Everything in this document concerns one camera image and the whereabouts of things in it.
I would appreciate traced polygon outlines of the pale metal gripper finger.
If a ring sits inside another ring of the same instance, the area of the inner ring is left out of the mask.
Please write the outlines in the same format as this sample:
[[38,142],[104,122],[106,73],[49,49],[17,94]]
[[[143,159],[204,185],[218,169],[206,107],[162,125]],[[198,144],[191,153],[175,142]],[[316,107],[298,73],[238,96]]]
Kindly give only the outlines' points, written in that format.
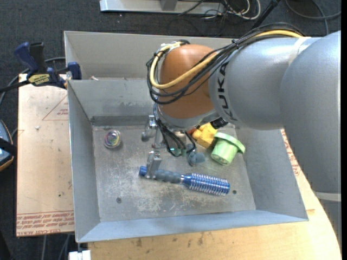
[[147,122],[142,132],[142,141],[148,142],[151,138],[154,138],[157,131],[157,123],[154,115],[149,115]]
[[147,158],[147,173],[146,178],[154,178],[155,172],[159,169],[160,164],[162,162],[162,158],[159,151],[151,151],[149,152],[149,156]]

